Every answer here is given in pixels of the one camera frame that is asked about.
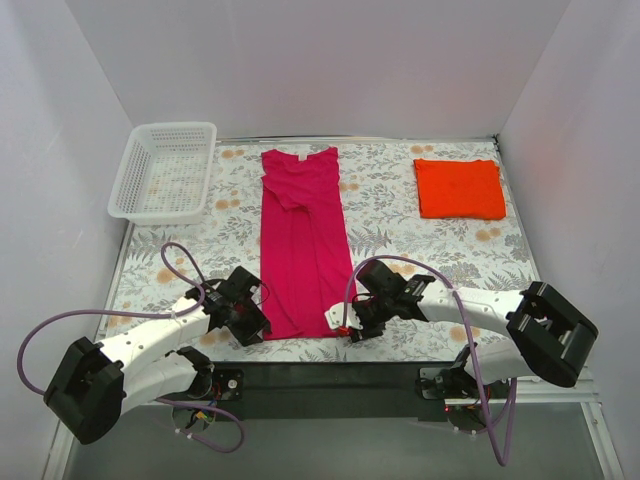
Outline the magenta t-shirt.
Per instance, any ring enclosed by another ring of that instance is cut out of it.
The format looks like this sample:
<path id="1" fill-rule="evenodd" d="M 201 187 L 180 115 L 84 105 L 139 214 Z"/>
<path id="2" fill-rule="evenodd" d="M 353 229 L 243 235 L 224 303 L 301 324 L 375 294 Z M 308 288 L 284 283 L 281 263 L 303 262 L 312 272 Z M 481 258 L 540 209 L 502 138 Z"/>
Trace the magenta t-shirt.
<path id="1" fill-rule="evenodd" d="M 335 147 L 262 154 L 260 278 L 267 340 L 333 337 L 325 312 L 356 293 Z"/>

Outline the white plastic basket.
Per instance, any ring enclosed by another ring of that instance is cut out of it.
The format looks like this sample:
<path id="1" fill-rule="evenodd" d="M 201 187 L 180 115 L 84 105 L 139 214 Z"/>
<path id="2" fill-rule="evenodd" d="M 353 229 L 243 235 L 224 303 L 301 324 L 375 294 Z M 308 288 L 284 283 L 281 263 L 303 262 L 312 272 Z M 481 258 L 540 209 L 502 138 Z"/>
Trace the white plastic basket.
<path id="1" fill-rule="evenodd" d="M 202 218 L 217 140 L 209 122 L 135 127 L 126 144 L 107 211 L 138 226 L 189 225 Z"/>

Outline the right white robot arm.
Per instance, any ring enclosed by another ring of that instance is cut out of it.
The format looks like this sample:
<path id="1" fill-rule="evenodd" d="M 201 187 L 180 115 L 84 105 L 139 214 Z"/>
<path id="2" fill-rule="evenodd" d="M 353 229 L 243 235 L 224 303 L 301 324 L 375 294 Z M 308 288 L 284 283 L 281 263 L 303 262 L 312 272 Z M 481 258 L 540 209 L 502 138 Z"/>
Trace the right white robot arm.
<path id="1" fill-rule="evenodd" d="M 382 335 L 392 319 L 455 323 L 467 334 L 482 329 L 500 335 L 490 345 L 465 347 L 444 375 L 444 387 L 464 397 L 526 376 L 572 388 L 599 336 L 591 320 L 541 281 L 524 290 L 454 287 L 433 268 L 405 279 L 381 257 L 363 261 L 352 279 L 366 290 L 362 299 L 344 304 L 342 327 L 354 342 Z"/>

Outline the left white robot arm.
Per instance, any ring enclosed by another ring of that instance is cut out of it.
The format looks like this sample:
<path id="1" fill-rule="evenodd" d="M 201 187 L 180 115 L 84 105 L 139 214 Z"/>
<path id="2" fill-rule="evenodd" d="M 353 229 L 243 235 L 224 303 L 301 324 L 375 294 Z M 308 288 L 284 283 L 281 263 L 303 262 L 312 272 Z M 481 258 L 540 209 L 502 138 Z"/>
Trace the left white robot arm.
<path id="1" fill-rule="evenodd" d="M 83 445 L 105 436 L 128 411 L 170 394 L 207 397 L 214 363 L 190 341 L 226 328 L 244 346 L 270 323 L 254 301 L 261 280 L 243 267 L 181 296 L 159 318 L 100 342 L 83 337 L 66 351 L 45 404 Z"/>

